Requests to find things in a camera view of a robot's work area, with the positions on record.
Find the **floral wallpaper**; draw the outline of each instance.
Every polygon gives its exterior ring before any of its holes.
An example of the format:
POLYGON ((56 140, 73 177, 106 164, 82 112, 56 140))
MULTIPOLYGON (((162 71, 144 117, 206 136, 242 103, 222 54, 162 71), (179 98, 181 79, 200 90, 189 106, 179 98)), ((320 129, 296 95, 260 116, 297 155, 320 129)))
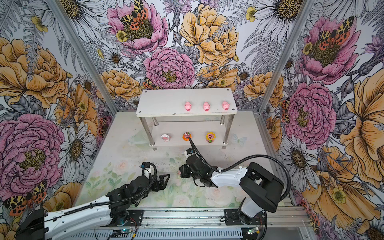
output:
POLYGON ((112 114, 46 3, 0 2, 0 238, 12 240, 32 211, 72 206, 112 114))
POLYGON ((315 9, 263 117, 316 236, 384 239, 384 1, 320 0, 315 9))

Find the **pig face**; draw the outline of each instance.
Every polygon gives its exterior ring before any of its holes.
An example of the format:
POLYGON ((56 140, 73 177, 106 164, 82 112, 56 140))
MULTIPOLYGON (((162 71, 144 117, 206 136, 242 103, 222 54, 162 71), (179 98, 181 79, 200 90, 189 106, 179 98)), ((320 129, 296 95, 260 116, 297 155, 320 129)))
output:
POLYGON ((223 102, 223 109, 224 110, 228 110, 229 109, 229 103, 227 103, 227 102, 223 102))
POLYGON ((191 103, 190 102, 186 102, 185 105, 184 105, 184 108, 187 110, 187 111, 190 111, 191 110, 191 103))
POLYGON ((205 111, 208 111, 210 106, 211 106, 211 105, 209 105, 209 103, 204 103, 204 105, 203 105, 203 109, 204 109, 205 111))

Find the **daisy center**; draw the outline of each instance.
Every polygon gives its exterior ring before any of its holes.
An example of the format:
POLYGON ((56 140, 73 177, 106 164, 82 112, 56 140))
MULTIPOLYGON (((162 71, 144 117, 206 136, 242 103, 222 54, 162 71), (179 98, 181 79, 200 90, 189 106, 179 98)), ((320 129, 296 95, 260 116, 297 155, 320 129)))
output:
POLYGON ((241 73, 239 77, 240 77, 240 80, 243 81, 243 80, 247 79, 248 73, 241 73))
POLYGON ((113 56, 112 56, 112 62, 114 62, 114 63, 119 63, 119 62, 120 62, 120 57, 119 57, 119 55, 113 55, 113 56))
POLYGON ((303 0, 281 0, 277 13, 285 18, 295 18, 299 13, 303 0))
POLYGON ((163 75, 163 77, 166 78, 166 82, 168 83, 172 83, 176 81, 176 74, 174 74, 172 71, 168 71, 168 72, 162 71, 161 74, 163 75))
POLYGON ((65 12, 71 19, 79 16, 80 10, 79 6, 76 4, 74 0, 60 0, 61 5, 63 6, 65 12))
POLYGON ((305 127, 308 124, 309 120, 307 116, 308 116, 308 112, 304 112, 303 107, 301 107, 299 109, 299 116, 296 118, 300 127, 305 127))
POLYGON ((84 88, 87 89, 88 91, 90 91, 91 88, 92 88, 92 84, 87 81, 87 82, 84 83, 84 88))
POLYGON ((370 227, 367 230, 367 235, 369 239, 372 239, 372 240, 384 240, 384 235, 381 233, 380 230, 378 230, 375 227, 370 227))
POLYGON ((124 31, 126 33, 126 37, 128 40, 135 40, 140 38, 151 38, 153 34, 153 27, 149 23, 148 19, 145 19, 142 21, 142 23, 139 23, 139 29, 132 30, 131 28, 124 28, 124 31))
POLYGON ((299 150, 293 150, 292 158, 293 158, 293 161, 295 162, 296 166, 298 166, 298 167, 304 167, 305 166, 305 158, 299 150))
POLYGON ((73 159, 78 159, 81 155, 81 150, 83 149, 83 145, 81 141, 75 140, 71 147, 71 157, 73 159))
POLYGON ((19 163, 19 166, 25 170, 29 167, 34 167, 35 170, 39 169, 40 166, 45 162, 45 153, 41 149, 35 149, 24 153, 25 160, 19 163))

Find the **lower shelf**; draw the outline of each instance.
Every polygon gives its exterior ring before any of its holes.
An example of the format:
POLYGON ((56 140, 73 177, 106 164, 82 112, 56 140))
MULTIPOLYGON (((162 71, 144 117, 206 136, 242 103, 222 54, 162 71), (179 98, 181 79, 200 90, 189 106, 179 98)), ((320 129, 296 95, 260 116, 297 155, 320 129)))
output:
POLYGON ((195 121, 195 122, 159 122, 158 126, 153 126, 152 137, 155 141, 155 146, 190 146, 189 141, 183 140, 183 134, 190 132, 192 140, 195 145, 220 145, 223 144, 225 134, 225 124, 220 125, 219 121, 195 121), (215 140, 208 143, 206 135, 209 132, 215 134, 215 140), (169 142, 164 142, 161 135, 168 134, 170 136, 169 142))

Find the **robotic arm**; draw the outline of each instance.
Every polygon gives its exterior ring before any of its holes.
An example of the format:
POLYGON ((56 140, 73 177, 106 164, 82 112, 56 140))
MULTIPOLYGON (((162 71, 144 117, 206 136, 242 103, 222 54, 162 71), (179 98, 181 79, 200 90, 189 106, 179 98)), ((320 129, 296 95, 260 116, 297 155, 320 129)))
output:
POLYGON ((159 176, 158 180, 152 163, 144 162, 141 167, 142 175, 130 184, 92 202, 63 211, 32 212, 18 228, 16 240, 60 240, 94 227, 126 225, 131 217, 127 211, 131 204, 137 206, 149 192, 164 190, 169 180, 169 174, 159 176))

